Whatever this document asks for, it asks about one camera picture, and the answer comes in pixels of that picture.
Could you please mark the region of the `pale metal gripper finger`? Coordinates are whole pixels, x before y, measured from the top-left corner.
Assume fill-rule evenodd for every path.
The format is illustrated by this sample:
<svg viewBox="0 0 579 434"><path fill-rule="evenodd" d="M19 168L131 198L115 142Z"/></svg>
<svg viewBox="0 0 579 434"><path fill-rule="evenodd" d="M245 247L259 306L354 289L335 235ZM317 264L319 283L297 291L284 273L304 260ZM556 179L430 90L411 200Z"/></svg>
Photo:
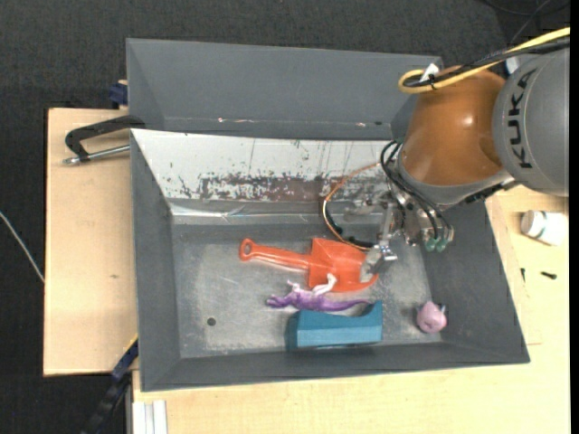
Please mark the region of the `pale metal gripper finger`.
<svg viewBox="0 0 579 434"><path fill-rule="evenodd" d="M360 282L362 284L370 284L382 273L384 273L387 268L396 260L398 260L398 256L391 250L389 250L388 261L381 266L367 266L364 260L360 269Z"/></svg>
<svg viewBox="0 0 579 434"><path fill-rule="evenodd" d="M376 243L365 255L367 266L381 266L389 259L389 243L381 241Z"/></svg>

